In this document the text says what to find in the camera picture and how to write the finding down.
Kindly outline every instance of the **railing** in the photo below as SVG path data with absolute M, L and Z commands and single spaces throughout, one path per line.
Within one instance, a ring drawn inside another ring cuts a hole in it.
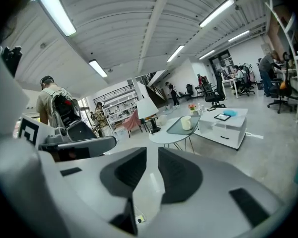
M 145 83 L 146 83 L 146 85 L 149 84 L 150 80 L 152 80 L 152 78 L 153 78 L 153 76 L 154 76 L 155 74 L 156 74 L 156 72 L 149 73 L 149 74 L 147 75 L 147 77 L 145 77 Z
M 164 92 L 162 90 L 160 90 L 159 88 L 156 88 L 154 86 L 151 86 L 151 89 L 161 98 L 163 98 L 165 100 L 164 97 Z
M 115 91 L 112 91 L 110 93 L 106 93 L 106 94 L 104 94 L 104 95 L 102 95 L 100 97 L 97 97 L 96 99 L 93 99 L 93 101 L 94 101 L 94 103 L 96 105 L 97 102 L 104 102 L 104 101 L 106 101 L 109 98 L 112 98 L 112 97 L 121 95 L 124 92 L 127 92 L 127 91 L 129 91 L 131 89 L 134 89 L 134 85 L 133 84 L 128 85 L 128 86 L 125 86 L 125 87 L 122 87 L 122 88 L 118 88 Z

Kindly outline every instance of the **fluorescent light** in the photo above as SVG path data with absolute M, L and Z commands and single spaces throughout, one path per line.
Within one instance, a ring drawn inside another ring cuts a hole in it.
M 200 23 L 200 27 L 205 27 L 213 19 L 215 19 L 218 15 L 220 15 L 223 11 L 225 11 L 227 8 L 229 8 L 233 3 L 234 3 L 234 0 L 226 0 L 215 11 L 213 11 L 209 16 L 207 16 L 206 19 L 204 19 Z
M 173 53 L 172 56 L 170 56 L 170 58 L 167 60 L 167 62 L 170 62 L 172 59 L 174 59 L 174 57 L 181 51 L 181 49 L 184 48 L 184 45 L 180 45 L 177 50 Z
M 212 54 L 213 52 L 215 52 L 215 50 L 212 50 L 212 51 L 208 52 L 204 56 L 200 57 L 199 60 L 203 59 L 204 57 L 207 57 L 209 54 Z
M 233 37 L 232 39 L 229 39 L 228 41 L 229 41 L 229 42 L 234 41 L 235 39 L 237 39 L 237 38 L 239 38 L 239 37 L 241 37 L 241 36 L 243 36 L 243 35 L 245 35 L 245 34 L 248 34 L 248 33 L 249 33 L 249 30 L 247 30 L 246 32 L 241 33 L 241 34 L 239 34 L 239 35 Z
M 92 66 L 102 77 L 107 77 L 106 72 L 104 72 L 95 59 L 89 61 L 89 65 Z
M 40 0 L 47 12 L 54 19 L 55 23 L 63 31 L 66 36 L 76 32 L 72 22 L 67 16 L 60 0 Z

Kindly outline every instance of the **staircase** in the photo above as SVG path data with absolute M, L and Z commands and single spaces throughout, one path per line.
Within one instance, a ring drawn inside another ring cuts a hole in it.
M 151 88 L 146 86 L 146 89 L 149 97 L 152 99 L 157 108 L 167 105 L 168 100 L 163 89 L 160 90 L 154 86 L 151 86 Z

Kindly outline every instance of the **pink chair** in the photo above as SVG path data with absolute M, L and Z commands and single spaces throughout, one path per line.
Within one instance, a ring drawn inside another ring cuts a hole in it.
M 141 133 L 142 133 L 143 130 L 141 128 L 141 121 L 138 118 L 138 110 L 137 109 L 135 109 L 134 112 L 132 113 L 132 115 L 123 122 L 123 127 L 125 127 L 127 129 L 129 137 L 130 137 L 129 131 L 131 132 L 131 129 L 136 126 L 138 126 L 140 128 Z

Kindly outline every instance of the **ceiling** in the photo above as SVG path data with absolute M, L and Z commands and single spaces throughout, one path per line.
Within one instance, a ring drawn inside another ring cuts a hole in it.
M 40 90 L 39 80 L 51 75 L 73 95 L 83 97 L 133 76 L 171 70 L 187 57 L 224 47 L 243 31 L 265 33 L 268 22 L 265 0 L 234 0 L 203 29 L 199 23 L 225 0 L 61 1 L 75 34 L 65 37 L 32 1 L 15 16 L 14 30 L 2 45 L 22 47 L 16 79 L 25 89 Z M 167 63 L 179 45 L 185 48 Z M 108 77 L 88 65 L 92 59 Z

